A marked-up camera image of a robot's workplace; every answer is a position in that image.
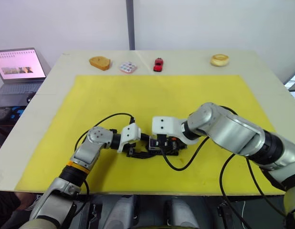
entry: yellow mat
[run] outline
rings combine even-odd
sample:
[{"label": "yellow mat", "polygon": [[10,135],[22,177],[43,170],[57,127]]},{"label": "yellow mat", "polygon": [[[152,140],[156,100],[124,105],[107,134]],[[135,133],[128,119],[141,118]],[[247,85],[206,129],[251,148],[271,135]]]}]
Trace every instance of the yellow mat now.
[{"label": "yellow mat", "polygon": [[[237,75],[77,76],[16,190],[45,191],[73,154],[77,138],[108,115],[131,113],[142,132],[151,134],[153,116],[187,118],[205,102],[228,106],[262,128],[274,131],[254,95]],[[101,126],[121,131],[128,122],[128,117],[116,116]],[[176,167],[182,167],[196,147],[190,146],[179,156],[168,158]],[[219,174],[229,155],[229,152],[209,140],[192,165],[178,172],[172,170],[161,156],[134,159],[126,157],[124,153],[104,149],[87,180],[91,191],[97,193],[220,195]],[[253,167],[265,193],[282,194],[270,185],[256,165]],[[223,185],[230,195],[258,194],[246,161],[240,156],[228,164]]]}]

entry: red toy car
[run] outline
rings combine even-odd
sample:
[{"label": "red toy car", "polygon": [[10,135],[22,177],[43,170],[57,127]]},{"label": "red toy car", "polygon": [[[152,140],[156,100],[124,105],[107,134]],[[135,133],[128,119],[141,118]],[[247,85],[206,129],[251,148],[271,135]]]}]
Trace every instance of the red toy car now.
[{"label": "red toy car", "polygon": [[161,58],[157,58],[155,60],[154,71],[161,72],[162,71],[163,60]]}]

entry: laptop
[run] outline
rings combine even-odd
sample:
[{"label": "laptop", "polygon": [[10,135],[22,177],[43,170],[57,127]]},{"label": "laptop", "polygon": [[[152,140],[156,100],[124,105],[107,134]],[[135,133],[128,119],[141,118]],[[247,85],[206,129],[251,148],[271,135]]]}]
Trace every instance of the laptop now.
[{"label": "laptop", "polygon": [[0,50],[0,107],[26,106],[46,75],[34,48]]}]

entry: white table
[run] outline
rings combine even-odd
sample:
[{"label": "white table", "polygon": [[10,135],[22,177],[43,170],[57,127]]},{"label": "white table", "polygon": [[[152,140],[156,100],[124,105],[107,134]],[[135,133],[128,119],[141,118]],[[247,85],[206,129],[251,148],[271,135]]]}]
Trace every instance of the white table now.
[{"label": "white table", "polygon": [[[212,55],[229,55],[225,67],[209,64]],[[105,56],[112,60],[107,71],[92,67],[88,60]],[[164,60],[161,73],[153,72],[157,57]],[[238,74],[250,87],[276,131],[295,143],[295,99],[255,52],[240,50],[204,51],[70,51],[61,55],[0,149],[0,190],[12,191],[22,176],[37,144],[71,89],[78,74],[123,75],[118,67],[132,61],[134,74]]]}]

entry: laptop screen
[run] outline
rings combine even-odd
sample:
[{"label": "laptop screen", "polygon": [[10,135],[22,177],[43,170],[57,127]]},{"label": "laptop screen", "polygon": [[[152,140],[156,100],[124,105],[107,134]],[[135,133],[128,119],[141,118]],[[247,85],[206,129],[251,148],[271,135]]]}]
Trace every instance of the laptop screen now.
[{"label": "laptop screen", "polygon": [[4,81],[46,77],[34,48],[0,51],[0,76]]}]

